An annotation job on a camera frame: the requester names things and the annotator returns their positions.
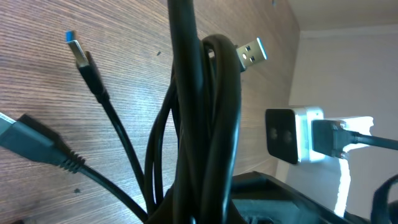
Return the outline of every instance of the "wood grain surface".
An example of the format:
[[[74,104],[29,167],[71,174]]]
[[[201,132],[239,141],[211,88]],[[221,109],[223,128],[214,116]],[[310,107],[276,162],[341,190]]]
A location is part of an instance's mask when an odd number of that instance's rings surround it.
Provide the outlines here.
[[[195,1],[198,35],[235,44],[259,36],[267,62],[241,76],[242,121],[235,174],[274,174],[264,111],[287,106],[299,27],[285,0]],[[29,113],[145,207],[124,149],[102,107],[76,70],[65,43],[75,29],[95,59],[144,165],[152,122],[169,85],[172,46],[166,0],[1,0],[0,111]],[[174,181],[177,139],[169,118],[163,146],[165,190]],[[138,219],[81,174],[30,162],[0,149],[0,223],[134,223]]]

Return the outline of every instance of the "usb plug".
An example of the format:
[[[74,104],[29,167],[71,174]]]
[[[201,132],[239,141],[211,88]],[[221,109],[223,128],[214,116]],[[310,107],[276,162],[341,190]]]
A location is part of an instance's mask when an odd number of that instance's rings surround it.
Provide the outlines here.
[[[257,37],[255,41],[243,45],[236,49],[239,60],[243,70],[246,70],[249,66],[255,65],[263,60],[267,60],[267,54],[262,46],[261,39]]]

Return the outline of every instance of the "silver connector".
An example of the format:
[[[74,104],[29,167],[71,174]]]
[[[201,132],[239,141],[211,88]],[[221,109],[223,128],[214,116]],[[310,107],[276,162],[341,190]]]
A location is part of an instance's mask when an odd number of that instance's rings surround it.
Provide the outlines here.
[[[251,65],[255,65],[263,60],[267,60],[267,54],[262,46],[261,39],[257,37],[255,41],[252,41],[244,46],[236,49],[238,52],[239,59],[246,69]]]
[[[82,49],[81,45],[79,44],[77,33],[74,30],[68,30],[67,33],[67,44],[72,50],[76,58],[76,63],[79,68],[89,65],[88,59],[85,55],[85,51]]]
[[[15,121],[3,113],[0,113],[0,135],[5,132]]]

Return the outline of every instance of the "gray wall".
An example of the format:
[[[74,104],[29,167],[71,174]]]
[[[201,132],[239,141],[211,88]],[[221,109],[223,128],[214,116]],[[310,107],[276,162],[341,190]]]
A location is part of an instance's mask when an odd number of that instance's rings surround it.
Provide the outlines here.
[[[372,116],[373,135],[398,139],[397,27],[384,29],[382,34],[370,27],[375,32],[347,29],[304,35],[289,104],[321,106],[326,118]],[[340,179],[340,171],[332,168],[336,165],[337,160],[331,159],[323,164],[289,166],[285,181],[333,209]],[[374,191],[398,173],[398,152],[355,149],[349,153],[349,169],[347,211],[369,217]],[[398,199],[397,188],[392,189],[390,199]]]

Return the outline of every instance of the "wooden table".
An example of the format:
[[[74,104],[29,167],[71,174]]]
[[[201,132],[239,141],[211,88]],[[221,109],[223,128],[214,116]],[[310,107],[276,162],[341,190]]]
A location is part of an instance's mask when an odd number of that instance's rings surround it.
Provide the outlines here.
[[[269,56],[241,76],[235,174],[274,174],[276,169],[266,150],[264,111],[288,104],[299,27],[287,1],[275,3],[195,1],[200,38],[220,33],[243,45],[259,36]],[[77,30],[92,53],[143,167],[149,131],[170,79],[166,0],[2,0],[0,21],[0,112],[14,119],[29,113],[50,126],[89,166],[145,206],[111,123],[76,70],[65,31]],[[165,190],[174,181],[176,152],[169,118],[163,146]],[[23,218],[37,223],[138,222],[85,176],[0,149],[0,223]]]

